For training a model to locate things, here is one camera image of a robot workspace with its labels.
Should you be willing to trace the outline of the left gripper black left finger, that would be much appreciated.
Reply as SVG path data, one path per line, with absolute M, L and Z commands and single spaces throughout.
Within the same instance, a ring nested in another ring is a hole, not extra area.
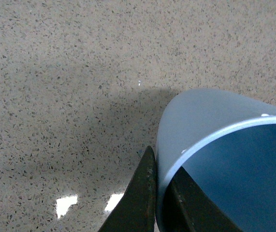
M 129 185 L 100 227 L 101 232 L 153 232 L 157 196 L 157 164 L 148 146 Z

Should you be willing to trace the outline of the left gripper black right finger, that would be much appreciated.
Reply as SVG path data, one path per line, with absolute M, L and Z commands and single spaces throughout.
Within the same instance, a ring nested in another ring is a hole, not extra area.
M 168 232 L 240 232 L 181 167 L 166 190 Z

